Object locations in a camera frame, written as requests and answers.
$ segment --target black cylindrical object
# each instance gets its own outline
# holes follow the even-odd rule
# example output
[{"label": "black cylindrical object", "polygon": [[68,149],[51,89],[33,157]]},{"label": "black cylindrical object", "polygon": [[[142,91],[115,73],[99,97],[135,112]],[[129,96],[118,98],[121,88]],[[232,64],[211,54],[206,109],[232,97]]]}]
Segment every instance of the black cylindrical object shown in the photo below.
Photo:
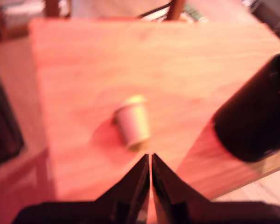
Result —
[{"label": "black cylindrical object", "polygon": [[244,161],[280,149],[280,54],[273,57],[214,114],[222,144]]}]

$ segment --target small paper cup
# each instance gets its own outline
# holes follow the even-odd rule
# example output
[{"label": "small paper cup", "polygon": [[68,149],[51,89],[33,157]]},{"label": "small paper cup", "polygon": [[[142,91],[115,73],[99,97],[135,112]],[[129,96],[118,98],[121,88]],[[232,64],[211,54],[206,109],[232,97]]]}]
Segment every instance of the small paper cup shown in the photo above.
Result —
[{"label": "small paper cup", "polygon": [[129,149],[143,147],[150,138],[145,102],[144,97],[134,96],[121,103],[115,111],[115,120]]}]

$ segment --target floor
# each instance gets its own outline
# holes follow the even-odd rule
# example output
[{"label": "floor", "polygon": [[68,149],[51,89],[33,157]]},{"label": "floor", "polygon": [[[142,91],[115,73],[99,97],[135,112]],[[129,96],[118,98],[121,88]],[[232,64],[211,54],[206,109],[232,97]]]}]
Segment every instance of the floor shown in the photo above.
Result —
[{"label": "floor", "polygon": [[[168,0],[72,0],[72,16],[80,18],[135,17],[168,2]],[[205,15],[209,21],[258,22],[241,4],[241,0],[187,0],[187,2]],[[244,200],[280,205],[280,171],[215,199],[215,201]]]}]

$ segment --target table top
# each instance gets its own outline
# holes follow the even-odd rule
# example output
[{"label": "table top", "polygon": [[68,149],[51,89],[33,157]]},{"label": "table top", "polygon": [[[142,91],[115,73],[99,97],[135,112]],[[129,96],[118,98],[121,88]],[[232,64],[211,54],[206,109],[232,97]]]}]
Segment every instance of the table top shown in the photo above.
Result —
[{"label": "table top", "polygon": [[[96,199],[145,153],[208,198],[280,169],[280,151],[257,163],[234,158],[211,121],[280,53],[265,26],[35,20],[29,38],[58,199]],[[148,99],[152,129],[137,152],[112,123],[116,105],[135,94]]]}]

